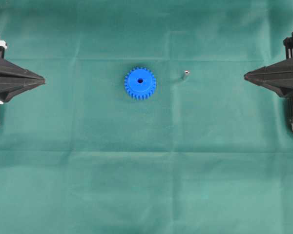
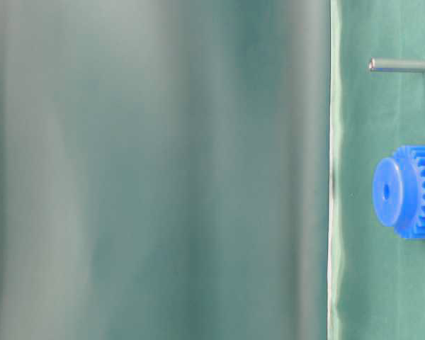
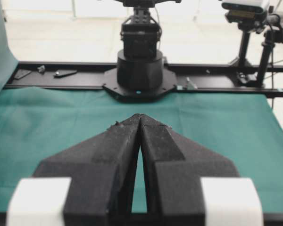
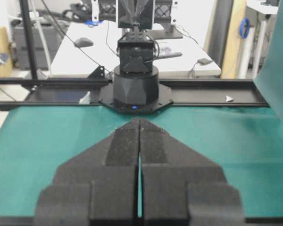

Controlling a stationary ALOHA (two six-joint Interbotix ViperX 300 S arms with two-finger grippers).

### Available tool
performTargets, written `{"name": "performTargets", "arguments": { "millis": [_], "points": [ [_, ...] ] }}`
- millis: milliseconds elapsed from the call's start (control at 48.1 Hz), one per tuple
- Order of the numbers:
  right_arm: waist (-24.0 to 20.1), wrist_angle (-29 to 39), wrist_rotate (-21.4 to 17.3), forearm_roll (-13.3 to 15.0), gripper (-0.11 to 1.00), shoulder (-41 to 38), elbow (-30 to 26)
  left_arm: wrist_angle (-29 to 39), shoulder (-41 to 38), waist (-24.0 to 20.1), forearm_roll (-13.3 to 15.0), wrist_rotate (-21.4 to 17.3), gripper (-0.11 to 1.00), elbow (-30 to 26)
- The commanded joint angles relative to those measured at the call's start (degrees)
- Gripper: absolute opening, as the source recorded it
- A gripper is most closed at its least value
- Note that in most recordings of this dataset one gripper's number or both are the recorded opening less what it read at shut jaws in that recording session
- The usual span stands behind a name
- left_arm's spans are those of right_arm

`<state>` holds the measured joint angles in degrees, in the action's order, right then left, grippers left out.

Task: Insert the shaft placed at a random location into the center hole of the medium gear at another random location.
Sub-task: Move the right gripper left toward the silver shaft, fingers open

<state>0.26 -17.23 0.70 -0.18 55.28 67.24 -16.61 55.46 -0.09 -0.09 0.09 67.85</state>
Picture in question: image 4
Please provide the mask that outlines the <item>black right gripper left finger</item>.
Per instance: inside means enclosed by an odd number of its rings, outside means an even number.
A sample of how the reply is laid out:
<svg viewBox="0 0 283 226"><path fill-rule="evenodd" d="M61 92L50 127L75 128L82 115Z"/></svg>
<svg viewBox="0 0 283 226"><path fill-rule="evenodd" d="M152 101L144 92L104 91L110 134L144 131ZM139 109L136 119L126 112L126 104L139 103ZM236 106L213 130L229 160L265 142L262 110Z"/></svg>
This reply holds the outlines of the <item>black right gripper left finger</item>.
<svg viewBox="0 0 283 226"><path fill-rule="evenodd" d="M60 164L39 195L37 226L133 226L137 222L140 120Z"/></svg>

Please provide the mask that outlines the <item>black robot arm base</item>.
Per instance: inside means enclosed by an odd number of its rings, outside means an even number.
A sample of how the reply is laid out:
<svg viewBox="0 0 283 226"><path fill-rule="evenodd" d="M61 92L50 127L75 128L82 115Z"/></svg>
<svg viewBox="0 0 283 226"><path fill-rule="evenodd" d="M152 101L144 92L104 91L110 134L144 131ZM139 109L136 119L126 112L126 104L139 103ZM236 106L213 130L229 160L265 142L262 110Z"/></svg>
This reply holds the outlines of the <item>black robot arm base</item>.
<svg viewBox="0 0 283 226"><path fill-rule="evenodd" d="M173 104L172 90L160 84L153 65L155 41L134 23L117 42L119 65L99 102L119 113L149 114Z"/></svg>

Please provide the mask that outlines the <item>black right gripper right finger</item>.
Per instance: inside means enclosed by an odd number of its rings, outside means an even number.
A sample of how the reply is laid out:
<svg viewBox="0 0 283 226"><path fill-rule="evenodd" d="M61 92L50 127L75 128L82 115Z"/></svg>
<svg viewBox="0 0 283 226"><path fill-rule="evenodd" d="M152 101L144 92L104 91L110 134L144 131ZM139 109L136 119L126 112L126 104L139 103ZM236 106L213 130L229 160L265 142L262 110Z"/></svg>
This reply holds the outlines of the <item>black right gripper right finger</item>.
<svg viewBox="0 0 283 226"><path fill-rule="evenodd" d="M148 120L140 124L147 226L242 226L239 191L223 169Z"/></svg>

